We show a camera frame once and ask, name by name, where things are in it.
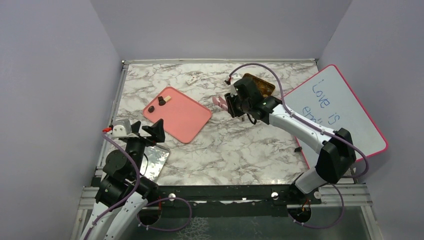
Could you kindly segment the pink silicone tongs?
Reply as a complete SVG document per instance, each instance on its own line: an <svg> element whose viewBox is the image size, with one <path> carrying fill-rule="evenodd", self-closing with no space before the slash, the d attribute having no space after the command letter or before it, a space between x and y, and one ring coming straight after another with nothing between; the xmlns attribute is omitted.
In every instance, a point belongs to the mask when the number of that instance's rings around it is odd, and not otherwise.
<svg viewBox="0 0 424 240"><path fill-rule="evenodd" d="M227 105L227 101L224 99L224 98L222 98L221 96L218 96L218 97L213 97L212 98L212 102L213 102L213 104L215 105L215 106L218 106L218 107L220 107L221 109L223 109L224 111L227 111L228 110L228 105Z"/></svg>

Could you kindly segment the pink plastic tray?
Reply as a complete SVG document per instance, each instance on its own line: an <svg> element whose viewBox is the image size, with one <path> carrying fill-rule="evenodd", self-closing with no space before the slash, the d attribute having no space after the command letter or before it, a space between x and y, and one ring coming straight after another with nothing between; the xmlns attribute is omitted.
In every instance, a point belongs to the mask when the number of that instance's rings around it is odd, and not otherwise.
<svg viewBox="0 0 424 240"><path fill-rule="evenodd" d="M171 96L171 100L165 101L167 96ZM158 97L163 97L166 104L160 106ZM150 106L154 106L153 112L148 112ZM142 110L142 114L153 123L163 119L165 132L184 144L189 144L212 117L209 108L172 86L158 93Z"/></svg>

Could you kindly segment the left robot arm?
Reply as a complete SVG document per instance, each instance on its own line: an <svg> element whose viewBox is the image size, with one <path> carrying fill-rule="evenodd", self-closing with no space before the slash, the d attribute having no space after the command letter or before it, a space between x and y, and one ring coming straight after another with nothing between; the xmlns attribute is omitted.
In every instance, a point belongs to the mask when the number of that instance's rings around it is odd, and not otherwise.
<svg viewBox="0 0 424 240"><path fill-rule="evenodd" d="M82 240L117 240L132 218L157 200L158 185L141 173L145 149L165 140L164 121L151 126L123 119L102 130L102 138L115 146L105 159L100 181Z"/></svg>

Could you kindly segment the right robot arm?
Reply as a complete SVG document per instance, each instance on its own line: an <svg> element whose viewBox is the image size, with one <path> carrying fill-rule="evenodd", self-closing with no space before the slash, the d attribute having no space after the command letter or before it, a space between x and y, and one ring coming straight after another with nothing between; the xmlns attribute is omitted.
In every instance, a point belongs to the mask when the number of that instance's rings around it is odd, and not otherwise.
<svg viewBox="0 0 424 240"><path fill-rule="evenodd" d="M231 82L230 92L223 97L212 97L214 105L228 112L232 118L246 115L252 123L261 121L282 129L306 143L317 154L317 162L297 177L288 190L289 199L300 204L309 193L325 184L336 184L356 161L351 133L340 128L334 130L299 115L289 108L283 98L263 96L251 77ZM184 100L184 94L165 89L143 110L152 122L164 120L165 131L177 138L195 130L201 119L197 102Z"/></svg>

